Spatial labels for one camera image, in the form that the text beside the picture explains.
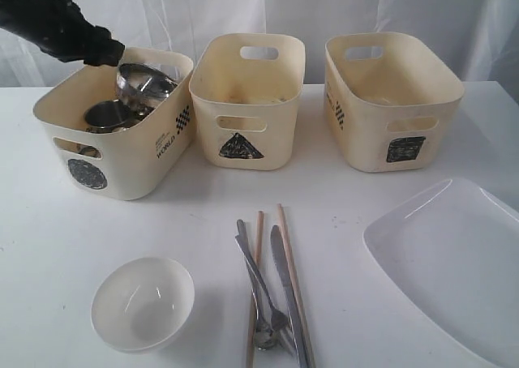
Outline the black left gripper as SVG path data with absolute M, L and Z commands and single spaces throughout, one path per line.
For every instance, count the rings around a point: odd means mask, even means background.
M 88 31 L 75 0 L 1 0 L 1 29 L 61 62 L 117 66 L 125 45 L 101 26 Z

